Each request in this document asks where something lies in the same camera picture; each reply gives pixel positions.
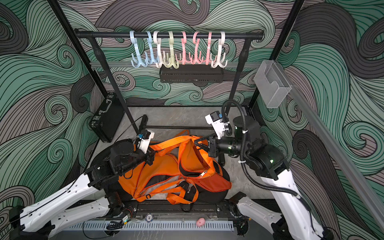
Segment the orange sling bag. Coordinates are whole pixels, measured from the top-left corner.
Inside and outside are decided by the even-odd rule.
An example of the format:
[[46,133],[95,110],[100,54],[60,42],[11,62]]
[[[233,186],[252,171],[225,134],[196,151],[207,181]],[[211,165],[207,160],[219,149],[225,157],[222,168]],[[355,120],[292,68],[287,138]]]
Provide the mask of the orange sling bag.
[[223,176],[223,171],[217,161],[201,147],[195,145],[195,140],[200,141],[198,136],[188,134],[184,130],[174,138],[161,143],[151,145],[160,156],[170,154],[177,149],[177,164],[182,176],[192,179],[207,179],[215,175]]

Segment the red-orange drawstring bag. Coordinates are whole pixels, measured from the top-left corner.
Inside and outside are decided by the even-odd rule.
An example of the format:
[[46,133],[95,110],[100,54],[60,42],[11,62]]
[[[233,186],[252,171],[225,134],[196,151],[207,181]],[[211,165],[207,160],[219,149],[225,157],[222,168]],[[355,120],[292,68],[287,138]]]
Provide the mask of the red-orange drawstring bag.
[[179,170],[183,177],[211,193],[226,192],[232,187],[228,174],[225,175],[224,169],[210,157],[180,160]]

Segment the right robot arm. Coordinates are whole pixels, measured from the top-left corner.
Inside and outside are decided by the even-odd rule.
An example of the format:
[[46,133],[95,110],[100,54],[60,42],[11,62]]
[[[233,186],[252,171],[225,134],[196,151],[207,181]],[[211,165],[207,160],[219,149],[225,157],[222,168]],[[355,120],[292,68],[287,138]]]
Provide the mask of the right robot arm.
[[275,240],[333,240],[334,233],[318,222],[300,194],[290,164],[281,151],[266,144],[260,124],[234,100],[223,103],[221,111],[205,117],[214,134],[202,148],[211,157],[220,154],[239,157],[245,177],[256,187],[272,192],[280,212],[274,212],[243,193],[234,196],[235,208],[269,231]]

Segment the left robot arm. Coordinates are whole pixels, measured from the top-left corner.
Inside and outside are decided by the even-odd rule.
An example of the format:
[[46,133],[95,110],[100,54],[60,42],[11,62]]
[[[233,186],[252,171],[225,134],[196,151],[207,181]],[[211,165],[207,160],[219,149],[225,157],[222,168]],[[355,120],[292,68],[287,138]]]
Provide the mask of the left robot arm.
[[111,192],[85,205],[85,197],[116,185],[120,177],[142,163],[152,164],[155,152],[150,140],[120,140],[98,153],[90,166],[72,183],[27,207],[10,210],[11,240],[47,240],[67,227],[94,218],[116,215],[123,204]]

